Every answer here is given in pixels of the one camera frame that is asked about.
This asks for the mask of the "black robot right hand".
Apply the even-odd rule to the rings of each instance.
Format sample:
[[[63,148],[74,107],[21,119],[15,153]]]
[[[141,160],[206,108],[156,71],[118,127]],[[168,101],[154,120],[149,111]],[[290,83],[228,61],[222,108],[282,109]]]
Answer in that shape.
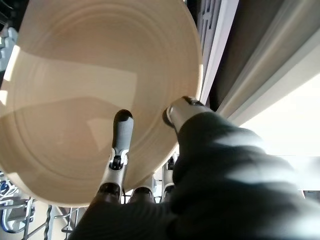
[[[191,97],[166,110],[179,157],[167,203],[93,201],[72,240],[317,240],[320,205],[252,131]]]

